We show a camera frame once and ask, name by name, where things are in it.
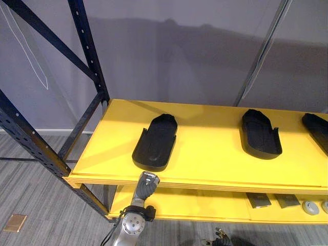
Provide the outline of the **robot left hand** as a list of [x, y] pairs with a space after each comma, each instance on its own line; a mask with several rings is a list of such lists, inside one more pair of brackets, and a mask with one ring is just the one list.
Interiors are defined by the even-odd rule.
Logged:
[[160, 179], [157, 175], [148, 171], [143, 171], [139, 177], [133, 198], [145, 201], [155, 192], [159, 183]]

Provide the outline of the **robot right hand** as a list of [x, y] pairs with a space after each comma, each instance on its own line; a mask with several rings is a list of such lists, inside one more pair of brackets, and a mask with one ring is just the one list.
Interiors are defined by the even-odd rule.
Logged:
[[218, 227], [215, 228], [215, 235], [216, 235], [215, 240], [202, 239], [201, 245], [233, 246], [233, 243], [230, 240], [229, 236], [221, 228], [218, 228]]

